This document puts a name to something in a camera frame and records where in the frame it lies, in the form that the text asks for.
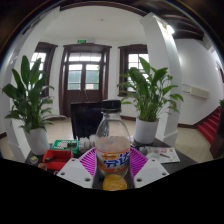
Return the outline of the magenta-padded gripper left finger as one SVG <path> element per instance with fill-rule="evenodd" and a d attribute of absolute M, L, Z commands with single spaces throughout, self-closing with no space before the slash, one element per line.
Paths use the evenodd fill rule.
<path fill-rule="evenodd" d="M 58 176 L 83 188 L 91 188 L 96 170 L 96 149 L 92 148 L 80 158 L 71 158 L 58 172 Z"/>

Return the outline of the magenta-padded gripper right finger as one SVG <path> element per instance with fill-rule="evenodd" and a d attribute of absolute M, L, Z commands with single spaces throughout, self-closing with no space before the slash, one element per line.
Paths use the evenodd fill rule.
<path fill-rule="evenodd" d="M 129 169 L 135 188 L 141 188 L 169 175 L 156 158 L 148 159 L 134 148 L 130 149 Z"/>

